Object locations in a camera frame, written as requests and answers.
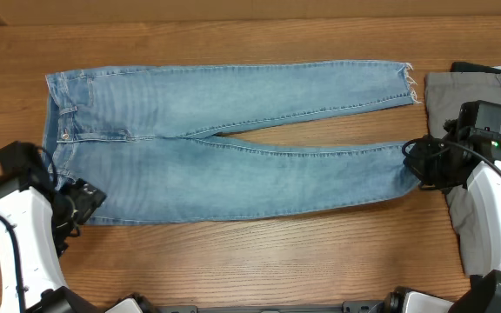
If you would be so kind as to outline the light blue denim jeans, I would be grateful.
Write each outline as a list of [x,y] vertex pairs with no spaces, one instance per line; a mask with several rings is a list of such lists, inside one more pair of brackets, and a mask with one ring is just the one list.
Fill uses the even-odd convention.
[[242,131],[414,102],[407,63],[110,66],[49,74],[44,148],[62,184],[106,200],[103,225],[290,216],[376,203],[417,186],[401,143],[288,147]]

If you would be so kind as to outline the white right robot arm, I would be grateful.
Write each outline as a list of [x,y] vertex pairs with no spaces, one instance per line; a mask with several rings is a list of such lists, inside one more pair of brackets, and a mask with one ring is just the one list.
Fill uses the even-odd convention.
[[424,189],[465,192],[450,209],[459,232],[464,272],[471,288],[457,301],[401,289],[384,301],[384,312],[501,312],[501,127],[498,122],[445,123],[446,135],[407,142],[404,164]]

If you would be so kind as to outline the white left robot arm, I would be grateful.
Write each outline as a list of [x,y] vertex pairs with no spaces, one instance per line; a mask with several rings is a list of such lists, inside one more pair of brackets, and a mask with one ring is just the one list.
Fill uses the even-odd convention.
[[25,174],[0,176],[1,312],[99,312],[70,290],[59,257],[106,195],[82,179],[56,190]]

